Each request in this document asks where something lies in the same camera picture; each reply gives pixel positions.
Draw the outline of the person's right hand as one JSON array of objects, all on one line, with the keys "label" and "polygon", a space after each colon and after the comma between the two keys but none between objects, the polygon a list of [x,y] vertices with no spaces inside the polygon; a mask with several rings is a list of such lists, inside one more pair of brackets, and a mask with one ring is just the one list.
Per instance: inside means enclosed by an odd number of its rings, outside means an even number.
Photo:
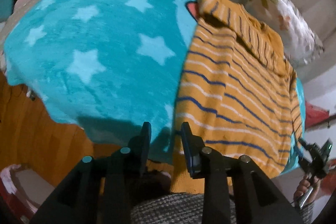
[{"label": "person's right hand", "polygon": [[[309,176],[306,174],[305,176],[303,176],[303,179],[299,182],[296,191],[294,192],[293,199],[296,201],[299,197],[303,196],[308,191],[310,186],[311,183],[309,182]],[[320,186],[321,186],[321,180],[315,177],[313,182],[313,191],[311,192],[309,198],[307,199],[306,204],[310,204],[315,200],[319,192]]]}]

